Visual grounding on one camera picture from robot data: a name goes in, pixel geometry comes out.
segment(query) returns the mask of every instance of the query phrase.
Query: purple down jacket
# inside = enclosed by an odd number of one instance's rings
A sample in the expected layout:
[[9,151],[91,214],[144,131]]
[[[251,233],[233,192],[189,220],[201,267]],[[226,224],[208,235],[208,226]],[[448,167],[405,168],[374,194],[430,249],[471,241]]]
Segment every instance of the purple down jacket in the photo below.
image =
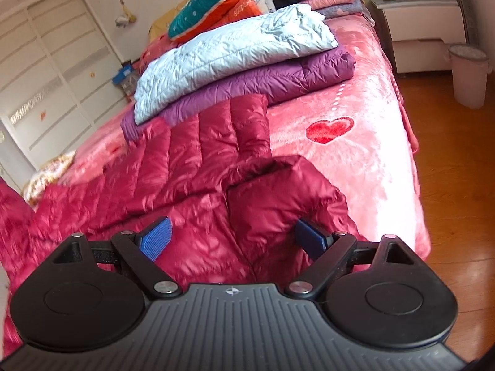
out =
[[[355,59],[343,46],[312,56],[286,60],[228,76],[181,97],[158,116],[175,126],[218,102],[249,93],[266,95],[268,106],[336,85],[352,78]],[[137,126],[134,111],[120,126],[127,142],[135,141],[148,122]]]

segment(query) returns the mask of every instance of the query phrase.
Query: blue gripper pad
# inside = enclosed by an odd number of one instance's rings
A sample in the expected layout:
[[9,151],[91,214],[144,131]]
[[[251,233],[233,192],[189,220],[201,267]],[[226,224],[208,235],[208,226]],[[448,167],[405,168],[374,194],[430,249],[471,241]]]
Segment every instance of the blue gripper pad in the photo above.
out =
[[139,249],[155,262],[170,242],[170,239],[172,239],[172,222],[169,218],[165,218],[142,237]]
[[329,247],[327,238],[331,234],[312,221],[299,219],[295,224],[294,234],[296,242],[312,261],[316,261]]

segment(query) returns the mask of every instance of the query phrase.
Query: red down jacket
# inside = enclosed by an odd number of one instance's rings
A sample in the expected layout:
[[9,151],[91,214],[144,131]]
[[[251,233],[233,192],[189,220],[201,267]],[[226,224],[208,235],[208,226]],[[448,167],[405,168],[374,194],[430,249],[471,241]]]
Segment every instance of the red down jacket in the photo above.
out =
[[[10,292],[73,232],[106,239],[169,216],[157,264],[191,282],[286,284],[308,264],[291,235],[302,216],[358,235],[345,196],[301,156],[273,158],[267,101],[240,96],[173,129],[150,124],[129,153],[84,184],[50,186],[33,212],[0,184],[0,259]],[[4,353],[20,339],[7,314]]]

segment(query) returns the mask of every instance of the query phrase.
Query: nightstand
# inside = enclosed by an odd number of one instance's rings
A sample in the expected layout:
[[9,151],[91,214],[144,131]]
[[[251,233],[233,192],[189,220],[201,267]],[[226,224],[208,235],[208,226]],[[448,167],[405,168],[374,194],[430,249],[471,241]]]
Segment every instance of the nightstand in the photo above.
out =
[[451,70],[452,43],[465,43],[456,0],[371,0],[382,49],[397,74]]

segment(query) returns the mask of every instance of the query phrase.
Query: red heart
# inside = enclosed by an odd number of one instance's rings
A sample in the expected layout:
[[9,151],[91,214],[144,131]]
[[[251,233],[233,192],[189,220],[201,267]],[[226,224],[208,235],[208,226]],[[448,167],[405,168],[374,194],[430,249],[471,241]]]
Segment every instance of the red heart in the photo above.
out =
[[352,127],[354,127],[354,120],[351,117],[339,117],[332,121],[320,120],[306,129],[306,137],[313,142],[326,144],[347,134]]

